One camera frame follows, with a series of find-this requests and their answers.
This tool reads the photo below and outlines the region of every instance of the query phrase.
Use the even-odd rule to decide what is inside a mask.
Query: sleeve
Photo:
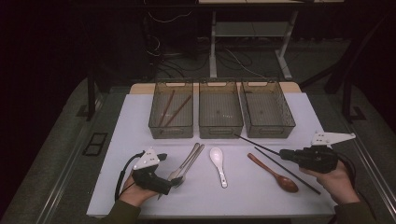
[[[140,208],[117,200],[110,213],[99,220],[99,224],[135,224]]]
[[[375,224],[376,221],[365,203],[346,203],[334,207],[338,224]]]

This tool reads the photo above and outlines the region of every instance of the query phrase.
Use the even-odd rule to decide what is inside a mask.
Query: person's right arm
[[[339,161],[336,169],[327,174],[303,168],[300,168],[300,170],[305,174],[316,177],[319,184],[329,191],[332,199],[338,204],[334,207],[338,224],[376,223],[367,204],[361,202],[353,189],[347,174],[347,168],[342,162]]]

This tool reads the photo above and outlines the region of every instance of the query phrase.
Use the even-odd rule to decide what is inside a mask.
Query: white spoon
[[[224,171],[222,170],[223,156],[222,151],[218,147],[210,149],[210,159],[219,170],[221,186],[227,188],[227,180],[225,179]]]

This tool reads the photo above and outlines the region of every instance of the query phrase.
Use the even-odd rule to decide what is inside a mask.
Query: person's left hand
[[[126,179],[124,186],[122,188],[122,194],[119,200],[131,204],[133,206],[139,207],[147,199],[157,195],[158,193],[150,189],[142,189],[136,185],[134,179],[132,178],[132,173]]]

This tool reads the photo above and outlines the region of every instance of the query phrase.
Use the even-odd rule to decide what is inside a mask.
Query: hand
[[[304,168],[300,168],[300,171],[312,175],[317,178],[320,185],[323,186],[332,196],[332,199],[338,203],[357,203],[360,201],[355,190],[352,188],[349,176],[347,174],[347,168],[345,165],[338,161],[335,170],[321,174]]]
[[[124,186],[122,188],[122,194],[119,200],[124,201],[133,206],[139,207],[147,199],[158,194],[150,189],[142,189],[134,183],[132,178],[132,173],[126,179]]]

